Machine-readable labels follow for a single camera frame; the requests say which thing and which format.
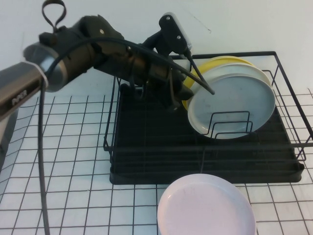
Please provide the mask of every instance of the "plate rim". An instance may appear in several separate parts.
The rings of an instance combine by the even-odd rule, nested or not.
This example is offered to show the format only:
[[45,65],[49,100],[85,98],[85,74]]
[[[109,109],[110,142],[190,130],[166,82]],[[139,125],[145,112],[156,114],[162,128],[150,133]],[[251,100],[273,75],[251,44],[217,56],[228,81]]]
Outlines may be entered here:
[[[213,68],[215,68],[217,66],[220,66],[220,65],[223,65],[223,64],[228,64],[228,62],[225,62],[225,63],[221,63],[219,65],[215,65],[212,68],[208,69],[207,67],[209,66],[210,63],[214,63],[214,62],[219,61],[219,60],[227,60],[227,59],[229,59],[229,60],[237,60],[237,63],[240,62],[240,63],[243,63],[243,64],[249,64],[249,65],[255,67],[254,64],[252,64],[248,60],[242,59],[241,57],[232,56],[232,55],[222,55],[222,56],[217,56],[217,57],[210,58],[209,60],[207,60],[203,64],[199,65],[198,69],[200,70],[201,73],[208,72],[208,71],[210,71],[211,69],[213,69]],[[191,70],[191,73],[193,75],[195,75],[195,76],[198,76],[194,69]],[[195,81],[193,79],[191,79],[190,77],[186,77],[186,79],[183,82],[183,85],[185,85],[187,88],[190,89],[194,83],[195,83]],[[185,107],[185,109],[188,110],[187,100],[182,100],[182,104]]]
[[[274,109],[275,109],[275,94],[274,94],[274,91],[272,90],[272,87],[270,87],[266,82],[264,82],[264,81],[262,81],[262,80],[260,80],[260,79],[258,79],[258,78],[249,76],[249,75],[247,75],[247,74],[242,74],[242,73],[230,73],[230,74],[222,75],[222,76],[219,76],[219,77],[215,78],[215,79],[214,79],[214,82],[218,82],[218,81],[220,81],[220,80],[222,80],[222,79],[231,78],[231,77],[236,77],[236,76],[243,76],[243,77],[247,77],[247,78],[250,78],[250,79],[257,80],[258,82],[263,83],[263,84],[265,85],[265,87],[268,87],[268,91],[271,91],[271,97],[273,98],[273,104],[272,104],[272,109],[271,109],[271,115],[272,115],[273,112],[274,112]],[[212,137],[213,137],[214,132],[212,133],[212,131],[206,130],[206,133],[208,133],[208,134],[206,134],[206,133],[204,133],[203,131],[201,131],[201,130],[197,127],[197,125],[192,121],[193,118],[191,118],[191,110],[190,110],[189,108],[188,108],[188,110],[187,110],[187,114],[188,114],[189,123],[191,124],[191,126],[192,126],[198,133],[200,133],[200,134],[202,134],[202,135],[204,135],[204,136],[206,136],[206,137],[209,137],[209,138],[210,138],[210,136],[211,136],[211,134],[212,134]],[[245,134],[245,133],[240,133],[240,134],[238,134],[239,136],[237,136],[237,137],[230,137],[230,138],[227,138],[228,135],[220,135],[221,138],[216,138],[216,139],[223,139],[223,140],[225,140],[225,139],[235,139],[235,138],[239,138],[239,137],[245,136],[245,135],[247,135],[247,134],[248,134],[248,133],[246,133],[246,134]]]
[[221,177],[215,176],[215,175],[201,174],[201,173],[183,176],[175,180],[173,183],[171,183],[168,186],[168,188],[164,191],[163,195],[161,196],[160,202],[158,204],[158,210],[157,210],[157,221],[158,221],[160,231],[162,230],[162,219],[163,219],[162,213],[165,212],[164,207],[167,205],[166,197],[170,196],[169,194],[173,194],[172,192],[178,191],[186,185],[197,183],[196,180],[199,180],[198,183],[208,183],[224,191],[229,197],[230,195],[229,193],[227,193],[227,189],[228,191],[232,191],[232,192],[235,191],[237,193],[237,196],[240,197],[242,202],[245,203],[247,207],[249,208],[249,216],[251,216],[251,219],[254,221],[253,227],[254,227],[254,233],[255,233],[256,231],[255,216],[254,216],[250,202],[244,197],[244,195],[232,183],[228,182],[227,180]]
[[[269,87],[272,88],[272,85],[270,83],[270,79],[268,78],[268,76],[262,71],[260,70],[259,68],[255,67],[255,66],[252,66],[252,65],[249,65],[249,64],[245,64],[245,63],[227,63],[227,64],[222,64],[222,65],[219,65],[219,66],[216,66],[214,68],[211,68],[210,70],[208,70],[207,72],[203,73],[202,75],[205,75],[206,73],[210,73],[212,71],[215,71],[215,70],[220,70],[220,69],[223,69],[223,68],[226,68],[228,66],[239,66],[239,67],[246,67],[246,68],[249,68],[251,70],[254,70],[256,72],[258,72],[260,74],[260,77],[254,77],[252,76],[251,74],[249,73],[245,73],[245,72],[234,72],[234,73],[240,73],[240,74],[246,74],[246,75],[249,75],[253,78],[256,78],[256,79],[259,79],[261,81],[264,81]],[[206,80],[207,83],[210,83],[210,82],[215,82],[215,78],[213,79],[210,79],[209,81]],[[191,90],[195,93],[199,90],[199,88],[201,88],[201,86],[195,82],[192,86],[191,86]]]

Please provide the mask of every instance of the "black cable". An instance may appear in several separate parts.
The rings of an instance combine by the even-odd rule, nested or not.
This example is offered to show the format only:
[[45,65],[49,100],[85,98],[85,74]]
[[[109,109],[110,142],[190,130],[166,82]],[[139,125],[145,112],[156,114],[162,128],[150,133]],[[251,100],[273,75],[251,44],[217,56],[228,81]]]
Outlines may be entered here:
[[188,51],[185,55],[187,57],[187,59],[190,62],[190,65],[192,65],[192,67],[194,68],[194,70],[196,71],[197,75],[199,76],[199,78],[201,79],[202,82],[206,83],[208,85],[208,83],[206,82],[205,78],[202,76],[200,70],[198,69],[198,66],[196,65],[194,59],[192,58],[191,52]]
[[[190,73],[188,70],[184,69],[183,67],[179,66],[178,64],[174,63],[171,60],[166,59],[165,57],[160,56],[156,52],[149,50],[141,45],[121,40],[121,39],[115,39],[115,38],[88,38],[84,39],[73,46],[71,46],[69,49],[67,49],[64,53],[60,54],[50,65],[49,69],[45,73],[47,76],[47,79],[49,81],[50,76],[52,75],[52,72],[54,71],[55,67],[66,57],[68,56],[72,51],[76,50],[77,48],[90,43],[97,43],[97,42],[113,42],[113,43],[119,43],[125,46],[129,46],[132,49],[136,49],[137,51],[144,53],[146,55],[149,55],[151,57],[154,57],[155,59],[171,66],[172,68],[175,68],[179,70],[180,72],[184,73],[185,75],[189,76],[191,79],[193,79],[195,82],[197,82],[199,85],[204,87],[206,90],[208,90],[211,94],[214,94],[214,91],[210,88],[210,86],[201,80],[199,80],[196,76],[194,76],[192,73]],[[45,191],[45,173],[44,173],[44,154],[43,154],[43,116],[44,116],[44,101],[45,101],[45,82],[43,81],[41,83],[41,89],[40,89],[40,101],[39,101],[39,117],[38,117],[38,166],[39,166],[39,181],[40,181],[40,192],[41,192],[41,202],[42,202],[42,210],[43,210],[43,221],[44,221],[44,228],[45,228],[45,235],[50,235],[49,230],[49,221],[48,221],[48,211],[47,211],[47,202],[46,202],[46,191]]]
[[169,72],[167,76],[168,82],[170,83],[170,95],[173,104],[175,104],[175,97],[174,97],[174,90],[173,90],[173,78],[172,78],[172,73]]
[[43,141],[44,141],[43,117],[44,117],[45,88],[46,83],[44,80],[42,80],[40,85],[39,116],[38,116],[38,168],[39,168],[39,183],[40,183],[41,205],[43,211],[45,235],[50,235],[46,191],[45,191],[44,150],[43,150]]
[[98,42],[112,42],[112,43],[119,43],[125,46],[130,46],[132,49],[136,49],[139,52],[142,52],[146,55],[149,55],[151,57],[154,57],[155,59],[159,60],[160,62],[167,64],[171,66],[172,68],[175,68],[182,72],[183,74],[187,75],[191,79],[193,79],[195,82],[197,82],[199,85],[201,85],[203,88],[205,88],[207,91],[209,91],[211,94],[214,94],[215,92],[212,90],[212,88],[206,83],[203,82],[202,80],[199,80],[195,75],[193,75],[191,72],[183,68],[182,66],[176,64],[175,62],[168,60],[167,58],[157,54],[155,51],[147,49],[141,45],[138,45],[136,43],[129,42],[127,40],[122,40],[122,39],[116,39],[116,38],[105,38],[105,37],[98,37],[98,38],[88,38],[81,40],[80,42],[74,44],[71,46],[68,50],[66,50],[64,53],[59,55],[58,58],[56,58],[53,63],[51,64],[50,68],[47,71],[47,78],[49,79],[49,76],[51,75],[52,71],[54,68],[58,65],[58,63],[63,60],[68,54],[70,54],[72,51],[75,49],[85,45],[85,44],[90,44],[90,43],[98,43]]

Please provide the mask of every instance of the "white plate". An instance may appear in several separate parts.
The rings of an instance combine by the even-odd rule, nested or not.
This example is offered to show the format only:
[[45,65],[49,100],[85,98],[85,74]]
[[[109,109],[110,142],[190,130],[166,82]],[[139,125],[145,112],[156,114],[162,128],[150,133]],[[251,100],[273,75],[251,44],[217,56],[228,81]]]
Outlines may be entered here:
[[[209,84],[215,95],[199,87],[188,105],[190,124],[207,137],[232,139],[247,135],[265,124],[274,111],[275,95],[263,80],[234,73],[216,77]],[[218,112],[235,113],[213,115]]]
[[173,182],[163,193],[157,221],[162,235],[254,235],[252,208],[222,178],[194,174]]
[[[266,76],[266,74],[262,70],[252,65],[245,64],[245,63],[222,64],[220,66],[217,66],[208,70],[207,72],[203,74],[203,76],[205,77],[205,80],[207,83],[211,83],[211,82],[214,82],[217,77],[227,75],[227,74],[233,74],[233,73],[246,74],[248,76],[264,81],[266,84],[268,84],[271,87],[269,78]],[[195,94],[200,87],[201,86],[195,82],[190,89]]]

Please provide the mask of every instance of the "black drip tray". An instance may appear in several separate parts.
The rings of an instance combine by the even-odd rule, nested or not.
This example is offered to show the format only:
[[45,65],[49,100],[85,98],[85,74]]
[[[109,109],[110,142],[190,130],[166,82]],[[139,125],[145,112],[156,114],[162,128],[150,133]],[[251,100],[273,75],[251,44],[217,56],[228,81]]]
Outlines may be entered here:
[[[202,172],[231,183],[300,181],[304,166],[292,148],[223,150],[238,143],[275,145],[289,144],[290,140],[277,109],[256,132],[232,140],[215,140],[198,134],[183,108],[171,114],[153,97],[134,100],[129,88],[122,85],[110,179],[118,185],[169,184],[184,175]],[[205,152],[193,148],[208,145],[217,148]],[[190,150],[182,151],[182,146]]]

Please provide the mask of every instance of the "black wire dish rack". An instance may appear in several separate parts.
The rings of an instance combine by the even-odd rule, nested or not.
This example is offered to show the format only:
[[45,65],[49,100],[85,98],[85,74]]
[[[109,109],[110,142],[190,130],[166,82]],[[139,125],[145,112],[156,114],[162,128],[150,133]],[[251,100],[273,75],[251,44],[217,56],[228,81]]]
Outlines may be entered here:
[[[246,123],[247,135],[231,140],[217,139],[218,135],[225,133],[204,137],[191,127],[183,107],[171,114],[149,94],[144,101],[135,100],[129,86],[115,78],[108,117],[110,122],[104,136],[104,149],[110,153],[110,181],[113,184],[169,184],[194,173],[216,175],[231,183],[301,180],[304,169],[301,162],[306,160],[305,147],[313,146],[313,131],[276,52],[205,54],[193,58],[201,60],[223,55],[274,58],[277,63],[275,72],[264,70],[272,79],[277,98],[276,108],[267,123],[251,132],[253,123],[249,120],[250,113],[238,111],[246,114],[246,119],[240,122]],[[278,73],[281,74],[281,81],[277,81]],[[117,91],[114,90],[115,82],[119,88]],[[281,86],[286,87],[284,91],[288,91],[302,117],[308,137],[305,140],[299,137],[284,101],[286,95],[280,91]],[[214,123],[212,128],[227,123]]]

